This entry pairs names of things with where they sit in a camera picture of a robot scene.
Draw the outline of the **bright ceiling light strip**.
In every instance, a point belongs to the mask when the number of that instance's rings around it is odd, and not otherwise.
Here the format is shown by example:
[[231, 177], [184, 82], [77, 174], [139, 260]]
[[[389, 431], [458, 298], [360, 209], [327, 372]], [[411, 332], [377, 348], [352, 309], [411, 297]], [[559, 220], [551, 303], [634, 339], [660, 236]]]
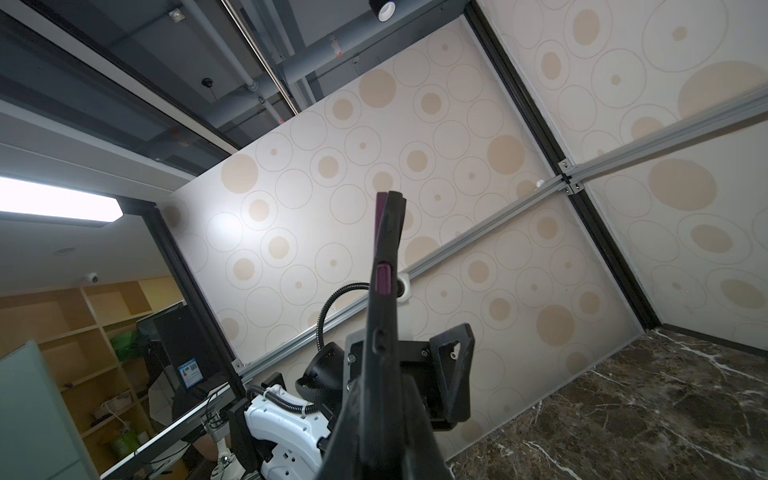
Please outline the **bright ceiling light strip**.
[[112, 223], [123, 216], [114, 198], [13, 178], [1, 178], [1, 212]]

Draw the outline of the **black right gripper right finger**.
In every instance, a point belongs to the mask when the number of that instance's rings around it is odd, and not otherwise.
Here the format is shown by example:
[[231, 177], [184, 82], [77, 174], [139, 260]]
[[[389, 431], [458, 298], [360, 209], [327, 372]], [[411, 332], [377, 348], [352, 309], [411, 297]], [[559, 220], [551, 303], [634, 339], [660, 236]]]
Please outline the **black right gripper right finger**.
[[404, 375], [402, 381], [405, 428], [402, 478], [452, 480], [453, 476], [438, 448], [416, 381], [409, 375]]

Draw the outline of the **wooden wall shelf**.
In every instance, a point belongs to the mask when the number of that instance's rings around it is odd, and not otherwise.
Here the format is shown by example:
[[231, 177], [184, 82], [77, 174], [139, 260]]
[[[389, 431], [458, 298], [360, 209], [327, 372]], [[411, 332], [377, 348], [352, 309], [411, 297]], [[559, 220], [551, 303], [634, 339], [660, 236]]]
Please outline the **wooden wall shelf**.
[[116, 348], [140, 319], [183, 298], [170, 277], [8, 295], [1, 299], [1, 352], [34, 340], [99, 473], [154, 437], [151, 375]]

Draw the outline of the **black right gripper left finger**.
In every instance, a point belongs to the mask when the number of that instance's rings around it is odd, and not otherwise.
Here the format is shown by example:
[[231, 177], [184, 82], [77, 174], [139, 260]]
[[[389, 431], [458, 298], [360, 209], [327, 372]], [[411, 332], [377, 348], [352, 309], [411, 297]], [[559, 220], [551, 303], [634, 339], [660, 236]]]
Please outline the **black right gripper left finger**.
[[368, 479], [370, 469], [364, 453], [372, 413], [367, 383], [362, 378], [350, 384], [346, 403], [331, 434], [317, 479]]

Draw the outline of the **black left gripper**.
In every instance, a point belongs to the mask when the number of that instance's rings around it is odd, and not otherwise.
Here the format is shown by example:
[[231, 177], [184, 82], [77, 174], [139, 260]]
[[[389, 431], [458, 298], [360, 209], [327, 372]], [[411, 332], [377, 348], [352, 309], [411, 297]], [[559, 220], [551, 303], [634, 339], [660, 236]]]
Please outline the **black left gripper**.
[[[363, 335], [345, 341], [343, 400], [362, 374]], [[450, 431], [471, 416], [470, 373], [475, 337], [461, 323], [427, 341], [400, 340], [401, 371], [414, 378], [434, 431]]]

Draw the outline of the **black corner frame post left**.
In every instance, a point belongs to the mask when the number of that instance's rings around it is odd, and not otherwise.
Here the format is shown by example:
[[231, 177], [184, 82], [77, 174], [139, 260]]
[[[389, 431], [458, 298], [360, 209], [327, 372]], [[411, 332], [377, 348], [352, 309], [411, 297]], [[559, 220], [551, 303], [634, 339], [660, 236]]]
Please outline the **black corner frame post left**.
[[493, 31], [489, 18], [476, 1], [470, 1], [466, 4], [464, 15], [488, 56], [493, 70], [498, 74], [501, 85], [511, 97], [525, 126], [532, 135], [535, 145], [541, 150], [546, 164], [551, 168], [556, 179], [565, 182], [569, 202], [599, 257], [618, 285], [624, 300], [627, 301], [644, 330], [652, 330], [661, 326], [662, 322], [648, 296], [632, 272], [616, 239], [609, 232], [600, 212], [589, 198], [585, 187], [572, 180], [570, 174], [562, 169], [562, 166], [568, 163], [567, 156], [556, 140], [552, 129], [546, 123], [523, 78], [513, 65], [511, 57], [505, 51], [500, 38]]

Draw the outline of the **silver aluminium rail back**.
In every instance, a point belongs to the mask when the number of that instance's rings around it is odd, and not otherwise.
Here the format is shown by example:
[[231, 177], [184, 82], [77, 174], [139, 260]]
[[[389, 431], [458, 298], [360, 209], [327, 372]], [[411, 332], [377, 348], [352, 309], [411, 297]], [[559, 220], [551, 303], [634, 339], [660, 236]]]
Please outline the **silver aluminium rail back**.
[[767, 87], [762, 85], [595, 159], [568, 165], [561, 189], [574, 195], [588, 180], [760, 123], [766, 116]]

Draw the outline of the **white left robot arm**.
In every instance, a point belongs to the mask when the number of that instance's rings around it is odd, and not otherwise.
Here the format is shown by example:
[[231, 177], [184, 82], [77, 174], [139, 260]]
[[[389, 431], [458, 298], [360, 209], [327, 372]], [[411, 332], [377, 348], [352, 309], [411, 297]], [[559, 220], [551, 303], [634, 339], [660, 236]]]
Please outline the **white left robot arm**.
[[475, 338], [469, 324], [427, 341], [401, 341], [398, 355], [404, 388], [404, 444], [385, 467], [364, 465], [360, 452], [365, 422], [358, 386], [363, 331], [347, 338], [352, 355], [344, 367], [339, 413], [328, 420], [321, 408], [288, 394], [283, 386], [251, 386], [229, 412], [233, 453], [247, 472], [265, 479], [449, 479], [435, 434], [471, 416], [469, 377]]

